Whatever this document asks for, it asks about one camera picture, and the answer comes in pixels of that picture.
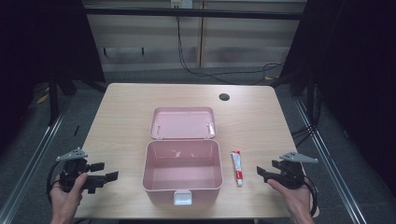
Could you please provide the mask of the black horizontal frame bar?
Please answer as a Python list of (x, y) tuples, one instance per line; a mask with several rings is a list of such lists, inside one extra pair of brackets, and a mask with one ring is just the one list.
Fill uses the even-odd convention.
[(303, 13), (186, 8), (85, 7), (87, 14), (300, 21)]

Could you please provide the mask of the pink plastic storage box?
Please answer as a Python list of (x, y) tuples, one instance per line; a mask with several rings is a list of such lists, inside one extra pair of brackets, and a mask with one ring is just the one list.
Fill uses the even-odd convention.
[(213, 203), (223, 183), (210, 107), (158, 107), (149, 135), (143, 188), (153, 203)]

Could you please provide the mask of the white and red ointment tube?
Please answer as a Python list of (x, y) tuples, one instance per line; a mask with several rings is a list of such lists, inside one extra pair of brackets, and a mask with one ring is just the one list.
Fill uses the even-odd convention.
[(242, 166), (241, 166), (240, 152), (238, 150), (232, 151), (231, 156), (233, 158), (236, 184), (238, 187), (242, 187), (243, 186), (243, 172), (242, 172)]

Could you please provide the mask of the white wall socket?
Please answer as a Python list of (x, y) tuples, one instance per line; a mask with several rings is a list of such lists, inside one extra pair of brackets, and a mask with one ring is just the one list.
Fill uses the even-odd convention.
[(171, 8), (193, 9), (192, 0), (170, 0)]

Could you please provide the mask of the person's right hand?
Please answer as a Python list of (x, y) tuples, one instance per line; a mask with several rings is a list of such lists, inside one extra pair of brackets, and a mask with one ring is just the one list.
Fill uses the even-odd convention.
[(279, 192), (284, 198), (287, 210), (290, 213), (291, 222), (293, 219), (314, 220), (310, 214), (311, 197), (310, 191), (307, 187), (300, 187), (299, 189), (287, 189), (274, 179), (269, 179), (267, 184)]

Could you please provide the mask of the person's left hand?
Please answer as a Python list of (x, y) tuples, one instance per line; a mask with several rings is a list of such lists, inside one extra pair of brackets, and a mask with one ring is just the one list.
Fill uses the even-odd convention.
[(49, 192), (51, 200), (51, 211), (54, 217), (73, 217), (78, 210), (82, 200), (82, 187), (85, 184), (88, 175), (83, 173), (75, 181), (74, 187), (70, 192), (64, 192), (59, 183), (55, 183)]

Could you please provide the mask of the metal floor rail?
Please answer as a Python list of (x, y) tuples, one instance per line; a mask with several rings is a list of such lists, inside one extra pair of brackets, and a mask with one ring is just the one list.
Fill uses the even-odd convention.
[(302, 100), (295, 100), (295, 104), (303, 119), (304, 125), (308, 128), (311, 139), (318, 151), (319, 156), (322, 159), (329, 176), (335, 185), (335, 188), (343, 202), (352, 222), (354, 224), (368, 224), (366, 218), (361, 211), (355, 197), (353, 196), (351, 190), (347, 186), (345, 179), (342, 177), (338, 167), (336, 166), (332, 155), (329, 152), (326, 144), (324, 143), (319, 131), (314, 127), (310, 119), (308, 118), (308, 112), (306, 106)]
[(27, 163), (22, 175), (19, 177), (18, 182), (7, 197), (5, 204), (0, 209), (0, 224), (11, 224), (21, 202), (29, 189), (32, 179), (37, 172), (38, 166), (43, 161), (45, 155), (49, 151), (50, 144), (58, 132), (63, 120), (64, 114), (68, 110), (70, 102), (67, 101), (55, 117), (53, 123), (47, 128), (43, 137), (41, 138), (38, 146), (35, 149), (32, 159)]

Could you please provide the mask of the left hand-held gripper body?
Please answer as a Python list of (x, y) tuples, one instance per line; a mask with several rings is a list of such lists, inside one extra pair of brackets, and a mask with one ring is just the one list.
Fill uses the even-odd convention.
[(92, 171), (92, 166), (86, 160), (87, 157), (88, 154), (80, 147), (57, 157), (57, 162), (62, 161), (64, 163), (59, 179), (63, 191), (70, 192), (75, 185), (76, 179), (82, 173)]

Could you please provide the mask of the black metal stand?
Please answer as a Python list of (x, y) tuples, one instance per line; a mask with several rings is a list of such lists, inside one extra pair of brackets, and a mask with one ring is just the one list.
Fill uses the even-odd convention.
[(49, 74), (49, 126), (52, 126), (59, 116), (57, 80), (54, 72)]
[(312, 73), (309, 74), (307, 84), (306, 108), (310, 124), (314, 123), (315, 81)]

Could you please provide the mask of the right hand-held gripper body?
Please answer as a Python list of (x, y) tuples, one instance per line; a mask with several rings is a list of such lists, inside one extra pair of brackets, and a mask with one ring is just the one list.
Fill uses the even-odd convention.
[(318, 159), (293, 151), (279, 158), (281, 169), (275, 180), (287, 189), (298, 189), (304, 184), (303, 163), (318, 163)]

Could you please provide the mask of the black curtain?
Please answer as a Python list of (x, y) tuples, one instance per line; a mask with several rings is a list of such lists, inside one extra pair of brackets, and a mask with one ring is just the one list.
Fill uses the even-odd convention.
[(396, 0), (306, 0), (282, 77), (313, 78), (396, 196)]
[(105, 80), (82, 0), (0, 0), (0, 152), (53, 79)]

